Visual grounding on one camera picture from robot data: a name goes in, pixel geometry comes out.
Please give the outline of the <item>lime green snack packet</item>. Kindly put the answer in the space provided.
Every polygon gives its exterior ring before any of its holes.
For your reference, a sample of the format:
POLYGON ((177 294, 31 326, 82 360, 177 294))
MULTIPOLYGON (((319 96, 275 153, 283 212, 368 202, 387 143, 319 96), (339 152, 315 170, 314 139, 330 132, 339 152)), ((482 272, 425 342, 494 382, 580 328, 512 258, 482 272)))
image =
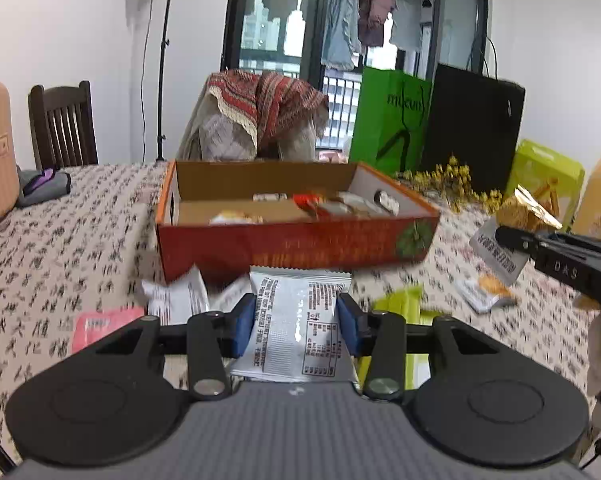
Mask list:
MULTIPOLYGON (((371 306, 371 313, 383 316, 393 313, 404 320, 405 338, 416 339, 410 326, 428 328, 433 325, 434 319, 442 316, 440 310, 422 307, 424 286, 421 284, 407 286, 391 292, 381 299, 375 300, 371 306)), ((371 366, 373 347, 376 341, 379 325, 369 327, 362 338, 364 356, 355 356, 355 371, 357 372, 359 390, 363 389, 367 372, 371 366)), ((431 376, 429 357, 427 353, 417 353, 410 350, 407 344, 407 353, 404 355, 404 390, 415 390, 421 387, 431 376)))

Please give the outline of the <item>white label-back snack packet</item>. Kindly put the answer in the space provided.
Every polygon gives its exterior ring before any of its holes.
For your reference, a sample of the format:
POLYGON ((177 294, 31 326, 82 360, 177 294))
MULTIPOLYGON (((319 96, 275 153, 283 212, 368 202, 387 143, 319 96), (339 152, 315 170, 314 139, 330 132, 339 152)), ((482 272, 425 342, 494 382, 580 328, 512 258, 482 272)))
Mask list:
POLYGON ((336 299, 351 276, 329 270, 254 266, 256 318, 233 376, 261 382, 356 382, 340 333, 336 299))

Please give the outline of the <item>white gold snack packet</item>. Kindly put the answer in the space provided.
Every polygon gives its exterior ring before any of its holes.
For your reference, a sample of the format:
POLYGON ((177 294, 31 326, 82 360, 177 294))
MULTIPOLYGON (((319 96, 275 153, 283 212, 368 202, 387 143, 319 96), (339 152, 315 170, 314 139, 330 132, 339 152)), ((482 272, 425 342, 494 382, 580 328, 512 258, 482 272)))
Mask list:
POLYGON ((485 273, 472 280, 457 280, 454 286, 477 314, 487 314, 493 309, 514 307, 518 298, 498 278, 485 273))

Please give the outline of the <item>white grey snack packet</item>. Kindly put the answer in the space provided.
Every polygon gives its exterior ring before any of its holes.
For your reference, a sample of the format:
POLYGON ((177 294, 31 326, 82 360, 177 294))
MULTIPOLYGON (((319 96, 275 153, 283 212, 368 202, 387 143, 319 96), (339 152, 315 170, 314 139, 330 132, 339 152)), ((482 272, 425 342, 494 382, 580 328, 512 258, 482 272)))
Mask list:
POLYGON ((148 315, 159 318, 161 326, 186 324, 191 316, 208 312, 207 288, 197 266, 169 285, 141 283, 148 300, 148 315))

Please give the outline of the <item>white cracker snack packet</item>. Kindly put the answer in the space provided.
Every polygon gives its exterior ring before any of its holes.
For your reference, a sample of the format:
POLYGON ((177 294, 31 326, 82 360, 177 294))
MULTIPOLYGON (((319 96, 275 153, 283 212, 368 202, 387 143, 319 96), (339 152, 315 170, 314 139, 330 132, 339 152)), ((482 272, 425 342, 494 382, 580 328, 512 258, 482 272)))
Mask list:
POLYGON ((488 270, 505 286, 511 286, 537 247, 535 234, 562 229, 558 217, 557 196, 549 186, 529 192, 517 185, 469 244, 488 270))

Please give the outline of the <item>lime green snack box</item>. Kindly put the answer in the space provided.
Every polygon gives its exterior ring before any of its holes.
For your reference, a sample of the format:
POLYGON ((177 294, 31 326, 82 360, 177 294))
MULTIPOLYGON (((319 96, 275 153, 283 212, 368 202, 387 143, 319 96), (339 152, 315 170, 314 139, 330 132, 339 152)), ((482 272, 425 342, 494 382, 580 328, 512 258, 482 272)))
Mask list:
POLYGON ((559 154, 541 144, 523 140, 518 144, 505 196, 521 185, 540 204, 569 229, 580 202, 585 182, 585 168, 580 162, 559 154))

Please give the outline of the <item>orange cardboard pumpkin box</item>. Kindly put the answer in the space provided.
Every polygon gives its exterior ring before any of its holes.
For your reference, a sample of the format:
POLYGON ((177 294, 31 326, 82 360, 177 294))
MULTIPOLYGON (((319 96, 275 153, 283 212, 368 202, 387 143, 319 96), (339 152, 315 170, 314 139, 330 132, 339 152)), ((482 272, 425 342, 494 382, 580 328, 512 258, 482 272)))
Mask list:
POLYGON ((376 169, 325 162, 188 162, 167 168, 156 210, 167 282, 191 268, 225 283, 253 266, 355 270, 422 261, 440 219, 424 198, 376 169), (294 199, 343 193, 396 214, 311 214, 294 199))

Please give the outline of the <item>yellow dried flower branch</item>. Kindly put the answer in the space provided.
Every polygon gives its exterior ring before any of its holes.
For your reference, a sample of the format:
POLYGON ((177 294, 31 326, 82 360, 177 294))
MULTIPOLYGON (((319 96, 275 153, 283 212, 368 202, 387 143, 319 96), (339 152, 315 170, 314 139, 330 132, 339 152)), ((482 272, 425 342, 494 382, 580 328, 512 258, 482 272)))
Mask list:
POLYGON ((504 202, 498 190, 475 191, 471 169, 460 164, 454 156, 445 165, 436 165, 433 170, 405 170, 397 172, 396 178, 410 190, 431 198, 453 212, 477 208, 485 214, 493 214, 504 202))

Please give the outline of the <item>calligraphy print tablecloth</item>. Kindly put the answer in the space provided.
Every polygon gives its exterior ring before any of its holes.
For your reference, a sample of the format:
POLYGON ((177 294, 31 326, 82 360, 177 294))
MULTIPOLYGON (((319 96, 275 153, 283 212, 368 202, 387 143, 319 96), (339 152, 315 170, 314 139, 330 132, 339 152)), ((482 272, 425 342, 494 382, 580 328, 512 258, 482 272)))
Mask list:
MULTIPOLYGON (((14 450, 4 417, 11 394, 31 377, 68 358, 81 315, 143 304, 143 281, 163 281, 155 217, 168 216, 177 195, 164 194, 168 167, 103 165, 72 170, 72 190, 58 200, 16 209, 0 222, 0 443, 14 450)), ((441 220, 426 258, 414 264, 355 271, 352 293, 370 306, 412 284, 423 289, 422 306, 447 312, 554 370, 579 388, 588 374, 587 333, 592 314, 575 308, 575 293, 526 268, 513 308, 475 314, 455 282, 471 278, 483 263, 471 252, 471 234, 483 221, 478 209, 441 220)), ((177 465, 113 467, 113 479, 464 479, 459 465, 436 468, 427 451, 399 451, 376 444, 364 422, 334 440, 314 433, 317 417, 280 419, 271 430, 250 425, 236 437, 183 445, 177 465)))

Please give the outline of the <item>black paper bag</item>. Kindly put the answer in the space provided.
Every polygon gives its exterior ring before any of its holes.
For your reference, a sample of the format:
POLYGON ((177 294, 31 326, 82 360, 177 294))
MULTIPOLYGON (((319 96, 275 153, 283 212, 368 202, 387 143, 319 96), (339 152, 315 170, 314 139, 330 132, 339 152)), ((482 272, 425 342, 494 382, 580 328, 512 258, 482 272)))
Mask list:
POLYGON ((455 158, 468 166, 474 191, 504 192, 525 94, 513 81, 438 64, 419 170, 431 171, 455 158))

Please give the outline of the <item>green mucun paper bag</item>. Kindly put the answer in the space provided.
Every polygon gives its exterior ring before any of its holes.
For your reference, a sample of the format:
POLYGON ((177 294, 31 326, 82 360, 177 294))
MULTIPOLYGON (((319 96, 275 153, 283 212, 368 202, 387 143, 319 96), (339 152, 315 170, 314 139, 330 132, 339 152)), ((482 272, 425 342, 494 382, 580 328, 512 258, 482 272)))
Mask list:
POLYGON ((363 70, 349 160, 390 177, 421 161, 431 83, 401 70, 363 70))

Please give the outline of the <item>chair with red patterned blanket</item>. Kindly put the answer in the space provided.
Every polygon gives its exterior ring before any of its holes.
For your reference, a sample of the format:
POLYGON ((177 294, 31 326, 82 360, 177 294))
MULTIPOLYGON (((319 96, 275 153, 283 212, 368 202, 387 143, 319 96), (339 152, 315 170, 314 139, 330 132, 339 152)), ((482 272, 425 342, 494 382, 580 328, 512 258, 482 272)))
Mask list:
POLYGON ((208 76, 176 159, 315 162, 328 119, 329 99, 307 81, 223 70, 208 76))

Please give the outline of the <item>dark wooden chair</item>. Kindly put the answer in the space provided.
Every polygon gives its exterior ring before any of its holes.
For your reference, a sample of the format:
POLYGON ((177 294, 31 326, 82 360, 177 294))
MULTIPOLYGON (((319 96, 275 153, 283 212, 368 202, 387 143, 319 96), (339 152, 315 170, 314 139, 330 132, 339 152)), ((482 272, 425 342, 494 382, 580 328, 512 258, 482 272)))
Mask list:
POLYGON ((49 89, 36 84, 28 94, 28 110, 38 169, 99 163, 89 81, 49 89))

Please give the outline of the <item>hanging clothes on balcony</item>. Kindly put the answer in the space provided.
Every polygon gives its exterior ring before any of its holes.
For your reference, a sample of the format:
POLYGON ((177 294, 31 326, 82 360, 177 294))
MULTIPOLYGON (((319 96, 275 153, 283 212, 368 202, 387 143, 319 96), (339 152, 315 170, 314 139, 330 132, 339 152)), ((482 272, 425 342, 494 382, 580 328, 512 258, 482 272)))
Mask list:
POLYGON ((321 65, 425 76, 434 0, 326 0, 321 65))

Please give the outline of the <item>studio light on stand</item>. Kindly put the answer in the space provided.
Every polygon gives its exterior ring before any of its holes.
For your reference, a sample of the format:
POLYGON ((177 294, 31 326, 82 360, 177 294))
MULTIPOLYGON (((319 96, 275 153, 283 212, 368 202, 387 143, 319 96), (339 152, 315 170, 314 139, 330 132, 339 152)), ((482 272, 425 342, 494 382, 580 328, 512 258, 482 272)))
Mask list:
MULTIPOLYGON (((159 58, 158 58, 158 73, 156 87, 156 160, 164 162, 165 158, 165 141, 164 133, 164 99, 165 99, 165 70, 167 49, 170 44, 168 37, 169 18, 171 13, 172 0, 165 0, 165 9, 163 13, 162 32, 160 33, 159 42, 159 58)), ((142 162, 148 158, 148 116, 146 116, 146 100, 145 100, 145 76, 146 76, 146 60, 148 59, 148 40, 150 40, 152 23, 153 23, 154 0, 148 3, 148 20, 146 21, 145 34, 142 44, 141 56, 141 73, 139 81, 139 103, 141 114, 141 142, 142 142, 142 162)))

